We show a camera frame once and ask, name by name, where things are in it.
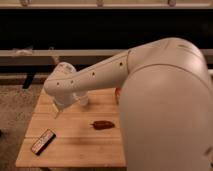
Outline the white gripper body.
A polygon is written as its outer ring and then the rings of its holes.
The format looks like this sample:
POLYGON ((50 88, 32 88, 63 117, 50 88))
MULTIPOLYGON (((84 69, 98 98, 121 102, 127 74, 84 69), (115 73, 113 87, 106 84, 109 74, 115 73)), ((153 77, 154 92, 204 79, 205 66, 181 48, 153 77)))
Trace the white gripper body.
POLYGON ((55 110, 54 118, 57 118, 66 108, 68 108, 68 105, 63 105, 63 104, 58 103, 57 101, 54 101, 53 107, 55 110))

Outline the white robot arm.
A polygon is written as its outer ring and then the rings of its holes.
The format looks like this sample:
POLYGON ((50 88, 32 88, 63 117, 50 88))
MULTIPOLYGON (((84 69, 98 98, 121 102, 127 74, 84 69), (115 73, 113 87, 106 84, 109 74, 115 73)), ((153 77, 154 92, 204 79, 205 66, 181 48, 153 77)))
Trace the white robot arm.
POLYGON ((199 48, 164 38, 73 74, 59 64, 44 83, 60 108, 73 93, 114 87, 127 171, 210 170, 213 82, 199 48))

